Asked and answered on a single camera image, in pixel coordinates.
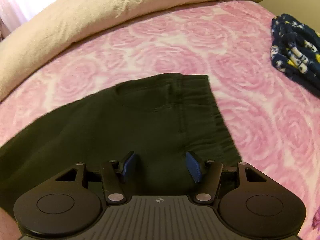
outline rose pattern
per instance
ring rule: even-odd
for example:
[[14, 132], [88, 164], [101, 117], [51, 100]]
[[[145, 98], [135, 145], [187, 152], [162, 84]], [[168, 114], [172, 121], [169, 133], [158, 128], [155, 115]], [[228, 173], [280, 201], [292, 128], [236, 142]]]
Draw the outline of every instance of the rose pattern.
[[73, 44], [0, 105], [0, 145], [39, 116], [119, 82], [207, 74], [244, 161], [303, 200], [299, 236], [319, 239], [320, 100], [272, 67], [272, 17], [251, 1], [186, 5]]

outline person's skin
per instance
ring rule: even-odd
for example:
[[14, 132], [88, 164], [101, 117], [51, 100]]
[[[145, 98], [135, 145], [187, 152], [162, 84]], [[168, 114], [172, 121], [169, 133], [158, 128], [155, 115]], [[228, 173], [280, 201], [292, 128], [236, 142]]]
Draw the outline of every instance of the person's skin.
[[0, 208], [0, 240], [18, 240], [20, 237], [16, 221]]

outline dark green pants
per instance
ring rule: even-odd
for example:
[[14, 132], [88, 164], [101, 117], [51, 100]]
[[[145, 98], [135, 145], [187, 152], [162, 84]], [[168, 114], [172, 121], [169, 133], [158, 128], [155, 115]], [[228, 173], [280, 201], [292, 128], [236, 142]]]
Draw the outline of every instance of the dark green pants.
[[24, 192], [84, 162], [140, 156], [136, 194], [181, 195], [194, 183], [185, 153], [235, 165], [241, 158], [206, 75], [161, 74], [128, 81], [37, 119], [0, 148], [0, 206], [13, 216]]

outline bedspread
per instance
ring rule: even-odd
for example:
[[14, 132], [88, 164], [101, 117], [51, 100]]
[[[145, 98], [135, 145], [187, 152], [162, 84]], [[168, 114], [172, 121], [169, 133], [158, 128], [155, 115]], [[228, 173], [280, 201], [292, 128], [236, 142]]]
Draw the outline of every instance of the bedspread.
[[272, 67], [272, 17], [250, 1], [202, 3], [146, 15], [76, 43], [0, 105], [0, 145], [41, 115], [119, 82], [168, 72], [207, 74], [243, 160], [303, 200], [307, 217], [299, 235], [316, 240], [320, 101]]

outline clothing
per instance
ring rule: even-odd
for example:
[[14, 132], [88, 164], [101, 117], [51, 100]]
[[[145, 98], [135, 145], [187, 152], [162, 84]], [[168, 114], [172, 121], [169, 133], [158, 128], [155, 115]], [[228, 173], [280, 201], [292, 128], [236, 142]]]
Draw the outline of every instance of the clothing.
[[24, 192], [74, 165], [139, 157], [125, 192], [182, 195], [195, 187], [188, 150], [226, 165], [241, 161], [206, 75], [161, 74], [128, 81], [40, 117], [0, 148], [0, 206], [13, 216]]
[[320, 33], [288, 14], [272, 19], [272, 65], [320, 96]]

